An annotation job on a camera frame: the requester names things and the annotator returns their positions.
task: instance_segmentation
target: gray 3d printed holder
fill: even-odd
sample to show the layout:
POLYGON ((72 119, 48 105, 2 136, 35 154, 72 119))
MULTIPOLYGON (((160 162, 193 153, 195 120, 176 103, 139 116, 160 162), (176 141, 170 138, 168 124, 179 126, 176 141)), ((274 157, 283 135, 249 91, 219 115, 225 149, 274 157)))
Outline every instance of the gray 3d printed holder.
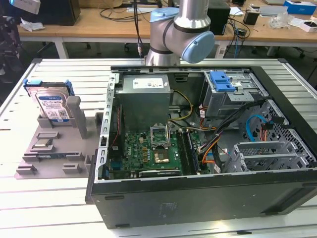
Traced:
POLYGON ((80 102, 78 96, 69 96, 66 101, 74 116, 70 125, 55 126, 38 117, 39 126, 16 170, 16 179, 88 177, 101 123, 98 114, 87 119, 80 102))

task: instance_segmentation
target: blue hard drive label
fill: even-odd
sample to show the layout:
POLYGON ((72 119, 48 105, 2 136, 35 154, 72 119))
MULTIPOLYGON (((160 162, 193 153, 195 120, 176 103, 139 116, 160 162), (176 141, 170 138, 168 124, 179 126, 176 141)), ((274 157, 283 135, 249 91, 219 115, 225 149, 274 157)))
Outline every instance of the blue hard drive label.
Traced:
POLYGON ((38 97, 41 107, 51 121, 67 122, 69 115, 60 96, 40 96, 38 97))

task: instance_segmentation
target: blue box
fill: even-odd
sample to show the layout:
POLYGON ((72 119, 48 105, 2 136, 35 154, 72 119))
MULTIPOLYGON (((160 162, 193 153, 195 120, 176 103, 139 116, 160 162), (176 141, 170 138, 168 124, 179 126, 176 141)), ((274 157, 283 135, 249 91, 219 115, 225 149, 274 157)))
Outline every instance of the blue box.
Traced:
POLYGON ((316 10, 316 5, 308 1, 302 1, 300 3, 285 1, 284 6, 288 7, 287 12, 289 14, 313 15, 316 10))

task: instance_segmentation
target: motherboard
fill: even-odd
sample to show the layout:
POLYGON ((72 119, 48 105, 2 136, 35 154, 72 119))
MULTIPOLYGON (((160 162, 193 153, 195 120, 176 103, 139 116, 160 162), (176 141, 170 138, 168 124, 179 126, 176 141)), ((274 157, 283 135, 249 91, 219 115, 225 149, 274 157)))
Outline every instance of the motherboard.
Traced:
POLYGON ((201 141, 197 132, 169 131, 165 133, 164 130, 154 130, 126 133, 124 156, 122 160, 112 160, 110 172, 115 177, 123 176, 124 178, 155 177, 155 174, 160 176, 188 174, 188 167, 193 167, 191 163, 197 162, 200 145, 201 141), (187 149, 187 141, 191 143, 192 150, 190 151, 187 149))

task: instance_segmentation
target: desk leg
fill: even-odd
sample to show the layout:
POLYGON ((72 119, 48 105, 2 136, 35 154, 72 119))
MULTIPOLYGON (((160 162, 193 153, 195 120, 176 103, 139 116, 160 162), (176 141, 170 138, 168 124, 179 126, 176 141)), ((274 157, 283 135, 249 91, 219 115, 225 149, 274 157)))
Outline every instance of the desk leg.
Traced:
POLYGON ((96 42, 97 55, 101 55, 101 44, 100 42, 96 42))
POLYGON ((216 55, 214 56, 216 59, 223 59, 224 53, 226 52, 228 43, 227 42, 221 42, 219 43, 216 51, 216 55))
POLYGON ((269 57, 272 57, 272 56, 274 56, 274 55, 276 54, 277 50, 278 50, 278 47, 277 47, 277 46, 271 46, 271 47, 268 49, 266 55, 269 56, 269 57))
POLYGON ((67 49, 65 47, 65 43, 62 41, 61 38, 57 38, 55 40, 55 46, 56 46, 56 49, 57 49, 57 52, 58 52, 60 59, 68 59, 69 58, 67 49))

